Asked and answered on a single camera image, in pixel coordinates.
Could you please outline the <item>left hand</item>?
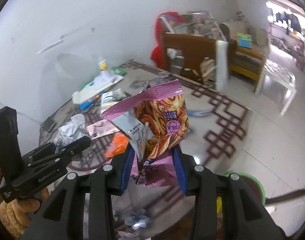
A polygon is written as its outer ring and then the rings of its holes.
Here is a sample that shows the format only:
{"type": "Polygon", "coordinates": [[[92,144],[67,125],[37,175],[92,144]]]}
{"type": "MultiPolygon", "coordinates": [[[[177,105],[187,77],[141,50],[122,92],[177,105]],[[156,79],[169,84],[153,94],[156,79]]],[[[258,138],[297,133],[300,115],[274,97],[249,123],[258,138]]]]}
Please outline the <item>left hand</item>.
{"type": "Polygon", "coordinates": [[[48,188],[42,189],[40,194],[41,202],[36,199],[15,199],[9,203],[3,201],[0,204],[1,223],[14,239],[20,239],[31,223],[28,213],[38,211],[41,204],[50,196],[48,188]]]}

